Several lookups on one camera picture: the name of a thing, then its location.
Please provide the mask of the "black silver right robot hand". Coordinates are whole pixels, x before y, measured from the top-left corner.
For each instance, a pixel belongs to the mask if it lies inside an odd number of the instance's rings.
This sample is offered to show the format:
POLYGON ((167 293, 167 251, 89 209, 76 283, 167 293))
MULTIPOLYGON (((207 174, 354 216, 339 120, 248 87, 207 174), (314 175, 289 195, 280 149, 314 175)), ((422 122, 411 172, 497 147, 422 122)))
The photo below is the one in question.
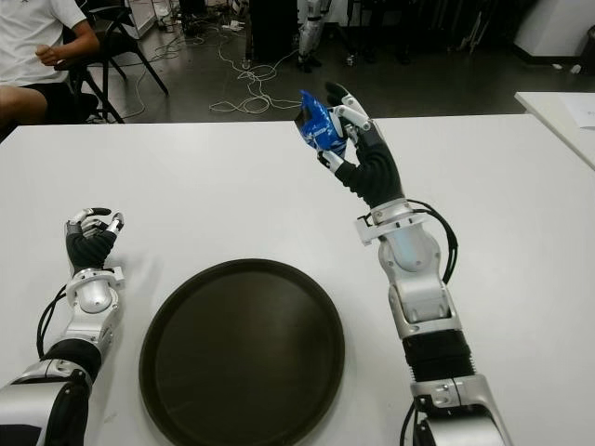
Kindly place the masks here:
POLYGON ((340 136, 348 138, 356 149, 357 164, 330 150, 319 150, 319 162, 339 182, 362 198, 371 208, 404 197, 398 169, 389 146, 360 102, 343 85, 325 84, 327 99, 336 116, 340 136))

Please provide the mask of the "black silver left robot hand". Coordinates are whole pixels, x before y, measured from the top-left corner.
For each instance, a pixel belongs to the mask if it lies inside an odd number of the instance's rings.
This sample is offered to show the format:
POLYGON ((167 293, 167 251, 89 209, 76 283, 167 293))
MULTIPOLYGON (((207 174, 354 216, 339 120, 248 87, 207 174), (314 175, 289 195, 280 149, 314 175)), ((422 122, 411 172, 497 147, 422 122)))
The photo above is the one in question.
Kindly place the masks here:
POLYGON ((64 225, 65 246, 74 276, 84 269, 103 269, 117 236, 125 225, 124 215, 108 208, 88 207, 64 225))

